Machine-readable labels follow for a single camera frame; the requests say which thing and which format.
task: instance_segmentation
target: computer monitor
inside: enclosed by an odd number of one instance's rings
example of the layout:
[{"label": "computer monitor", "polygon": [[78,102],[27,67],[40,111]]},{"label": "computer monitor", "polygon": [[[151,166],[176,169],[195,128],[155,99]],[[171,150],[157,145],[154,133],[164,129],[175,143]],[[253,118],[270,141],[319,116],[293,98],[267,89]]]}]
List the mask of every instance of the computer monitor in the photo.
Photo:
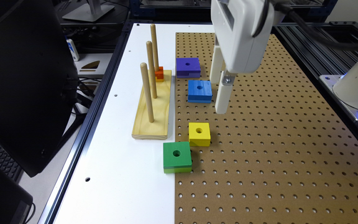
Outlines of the computer monitor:
[{"label": "computer monitor", "polygon": [[0,0],[0,145],[33,177],[58,152],[78,75],[50,0]]}]

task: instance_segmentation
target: table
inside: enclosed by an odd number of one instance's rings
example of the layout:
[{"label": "table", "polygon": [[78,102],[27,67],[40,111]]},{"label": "table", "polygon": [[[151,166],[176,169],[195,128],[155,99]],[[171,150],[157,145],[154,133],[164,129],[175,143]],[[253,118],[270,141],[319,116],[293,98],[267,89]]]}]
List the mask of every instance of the table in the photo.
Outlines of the table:
[{"label": "table", "polygon": [[[173,75],[176,32],[214,32],[212,25],[156,27],[160,65],[172,70]],[[170,104],[167,140],[131,137],[142,88],[139,65],[147,62],[148,40],[151,40],[150,24],[134,24],[98,126],[75,167],[55,223],[174,222],[175,175],[163,173],[162,143],[175,141],[175,104]],[[65,165],[61,175],[65,175],[67,168]],[[51,202],[40,223],[45,221],[50,205]]]}]

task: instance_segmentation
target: wooden base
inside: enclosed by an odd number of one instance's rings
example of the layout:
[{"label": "wooden base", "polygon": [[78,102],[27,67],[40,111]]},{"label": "wooden base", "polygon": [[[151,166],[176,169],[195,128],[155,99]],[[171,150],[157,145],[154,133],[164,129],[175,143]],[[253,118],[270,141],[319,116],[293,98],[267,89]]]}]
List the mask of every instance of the wooden base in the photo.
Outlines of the wooden base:
[{"label": "wooden base", "polygon": [[132,138],[164,140],[168,137],[169,102],[172,71],[164,70],[164,82],[157,82],[157,99],[152,98],[154,122],[149,122],[144,89],[137,106]]}]

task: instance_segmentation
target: black cable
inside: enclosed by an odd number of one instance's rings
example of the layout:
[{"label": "black cable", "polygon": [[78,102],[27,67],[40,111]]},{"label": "black cable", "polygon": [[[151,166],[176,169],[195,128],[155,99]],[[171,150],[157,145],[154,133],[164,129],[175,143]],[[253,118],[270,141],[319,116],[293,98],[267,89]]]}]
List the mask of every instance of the black cable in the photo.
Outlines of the black cable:
[{"label": "black cable", "polygon": [[93,94],[93,93],[90,93],[88,90],[82,90],[82,89],[77,89],[77,90],[83,92],[83,93],[86,94],[87,96],[92,96],[92,97],[94,97],[94,94]]},{"label": "black cable", "polygon": [[253,38],[257,37],[265,26],[267,14],[269,13],[269,4],[270,4],[270,0],[265,0],[264,8],[262,9],[262,15],[260,16],[258,28],[256,28],[255,33],[252,35]]},{"label": "black cable", "polygon": [[320,44],[323,44],[332,49],[358,51],[358,44],[337,43],[323,37],[321,34],[313,30],[313,28],[308,26],[306,22],[297,13],[293,11],[292,7],[278,3],[276,4],[276,9],[288,15],[294,22],[299,25],[299,27],[301,27],[301,29],[304,30],[304,32],[306,32],[308,36],[310,36],[313,40],[319,42]]},{"label": "black cable", "polygon": [[84,79],[81,79],[81,81],[85,81],[85,80],[93,80],[93,81],[96,81],[96,82],[101,82],[101,80],[98,80],[97,78],[84,78]]},{"label": "black cable", "polygon": [[82,85],[86,88],[88,94],[89,94],[90,96],[94,97],[93,90],[91,90],[91,89],[90,89],[87,85],[85,85],[81,80],[78,80],[78,81],[80,82],[80,84],[82,84]]},{"label": "black cable", "polygon": [[119,6],[122,6],[122,7],[125,7],[125,8],[127,8],[127,9],[129,9],[128,6],[125,6],[125,5],[123,5],[123,4],[119,4],[119,3],[116,3],[116,2],[113,2],[113,1],[110,1],[110,0],[103,0],[103,1],[104,1],[104,3],[110,2],[110,3],[117,4],[117,5],[119,5]]},{"label": "black cable", "polygon": [[25,223],[24,223],[24,224],[28,224],[28,222],[32,219],[32,217],[33,217],[33,216],[34,216],[34,214],[35,214],[35,203],[33,202],[33,203],[32,203],[32,205],[34,205],[34,209],[33,209],[33,211],[32,211],[32,214],[31,214],[30,218],[29,218],[29,219],[27,219],[27,221],[25,221]]}]

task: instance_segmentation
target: block hole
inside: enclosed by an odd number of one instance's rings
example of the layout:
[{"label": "block hole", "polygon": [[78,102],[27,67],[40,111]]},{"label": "block hole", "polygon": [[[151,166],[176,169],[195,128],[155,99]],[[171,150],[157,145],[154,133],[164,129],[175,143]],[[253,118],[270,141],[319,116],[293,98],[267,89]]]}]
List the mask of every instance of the block hole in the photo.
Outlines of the block hole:
[{"label": "block hole", "polygon": [[175,151],[173,152],[173,156],[175,156],[175,157],[180,156],[180,151],[179,151],[179,150],[175,150]]}]

